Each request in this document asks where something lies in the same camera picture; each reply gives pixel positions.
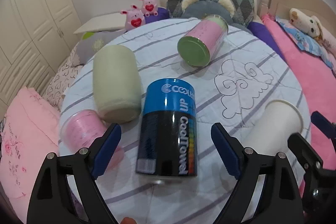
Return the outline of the operator fingertip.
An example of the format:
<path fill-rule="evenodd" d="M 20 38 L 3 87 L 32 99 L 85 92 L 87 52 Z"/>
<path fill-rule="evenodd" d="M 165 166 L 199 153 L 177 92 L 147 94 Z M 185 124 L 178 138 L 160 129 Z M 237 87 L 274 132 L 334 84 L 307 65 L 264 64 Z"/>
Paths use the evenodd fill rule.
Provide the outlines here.
<path fill-rule="evenodd" d="M 122 219 L 120 224 L 137 224 L 137 222 L 131 217 L 125 217 Z"/>

